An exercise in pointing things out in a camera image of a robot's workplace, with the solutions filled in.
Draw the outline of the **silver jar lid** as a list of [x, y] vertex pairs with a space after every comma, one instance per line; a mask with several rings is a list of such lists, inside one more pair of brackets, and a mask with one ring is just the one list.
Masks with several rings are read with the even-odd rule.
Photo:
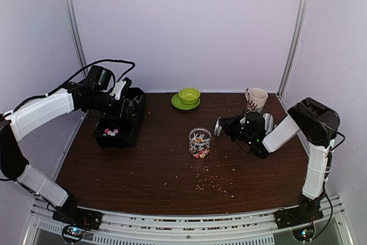
[[214, 135], [216, 137], [219, 137], [222, 131], [222, 125], [221, 125], [221, 117], [218, 117], [218, 119], [216, 120], [216, 124], [214, 127]]

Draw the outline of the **black three-compartment candy tray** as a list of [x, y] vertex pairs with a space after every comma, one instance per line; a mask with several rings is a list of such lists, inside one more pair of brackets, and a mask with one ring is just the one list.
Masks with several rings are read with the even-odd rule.
[[140, 105], [140, 118], [137, 122], [131, 122], [122, 119], [120, 115], [102, 115], [92, 134], [100, 147], [117, 147], [124, 149], [133, 146], [135, 143], [136, 134], [146, 102], [146, 94], [140, 88], [132, 87], [127, 90], [123, 99], [135, 100]]

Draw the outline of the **silver metal scoop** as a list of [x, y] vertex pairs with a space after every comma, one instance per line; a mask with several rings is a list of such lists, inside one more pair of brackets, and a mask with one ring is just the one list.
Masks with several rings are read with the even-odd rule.
[[268, 135], [274, 129], [274, 117], [270, 113], [264, 113], [264, 129]]

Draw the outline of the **clear plastic jar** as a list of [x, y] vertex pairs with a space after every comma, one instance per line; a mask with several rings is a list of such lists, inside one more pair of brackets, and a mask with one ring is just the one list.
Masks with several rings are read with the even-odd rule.
[[210, 153], [212, 135], [204, 127], [196, 127], [189, 133], [189, 153], [195, 159], [203, 159]]

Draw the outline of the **green bowl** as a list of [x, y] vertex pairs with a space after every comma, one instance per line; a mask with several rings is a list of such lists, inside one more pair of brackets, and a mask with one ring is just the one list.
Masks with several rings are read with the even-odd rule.
[[183, 88], [179, 91], [178, 96], [183, 104], [191, 105], [198, 102], [201, 93], [196, 88]]

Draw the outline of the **green saucer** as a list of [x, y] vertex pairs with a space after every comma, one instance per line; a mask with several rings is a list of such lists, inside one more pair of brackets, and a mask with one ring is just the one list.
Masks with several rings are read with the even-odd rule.
[[171, 99], [171, 104], [179, 110], [192, 110], [198, 107], [201, 103], [201, 99], [197, 99], [191, 104], [185, 104], [178, 94], [175, 94]]

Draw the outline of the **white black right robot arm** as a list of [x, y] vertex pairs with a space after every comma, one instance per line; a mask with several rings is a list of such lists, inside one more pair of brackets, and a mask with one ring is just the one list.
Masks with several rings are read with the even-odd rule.
[[331, 171], [332, 155], [339, 146], [341, 119], [336, 111], [312, 98], [305, 98], [286, 112], [278, 123], [269, 113], [244, 111], [230, 118], [218, 118], [215, 136], [225, 133], [233, 142], [243, 142], [249, 152], [262, 160], [289, 141], [304, 136], [309, 147], [306, 178], [294, 218], [305, 223], [316, 213], [325, 197], [325, 183]]

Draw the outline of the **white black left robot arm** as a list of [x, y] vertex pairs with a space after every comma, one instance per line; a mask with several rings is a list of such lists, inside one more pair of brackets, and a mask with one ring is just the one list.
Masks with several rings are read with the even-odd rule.
[[122, 118], [133, 86], [130, 63], [106, 60], [74, 73], [49, 92], [30, 96], [1, 115], [1, 180], [14, 182], [55, 207], [69, 224], [83, 216], [56, 177], [83, 119], [91, 111]]

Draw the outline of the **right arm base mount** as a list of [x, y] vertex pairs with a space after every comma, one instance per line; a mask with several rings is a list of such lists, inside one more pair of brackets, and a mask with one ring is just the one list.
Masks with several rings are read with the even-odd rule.
[[320, 200], [303, 199], [292, 208], [281, 208], [274, 213], [277, 228], [292, 228], [293, 237], [302, 243], [316, 236], [315, 221], [323, 218]]

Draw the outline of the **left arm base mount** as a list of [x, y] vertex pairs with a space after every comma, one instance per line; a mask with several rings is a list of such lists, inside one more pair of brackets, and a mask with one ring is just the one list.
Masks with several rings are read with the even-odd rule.
[[53, 220], [65, 223], [61, 237], [67, 244], [80, 242], [87, 231], [98, 230], [103, 218], [99, 211], [81, 208], [75, 196], [69, 195], [62, 206], [48, 203], [53, 208]]

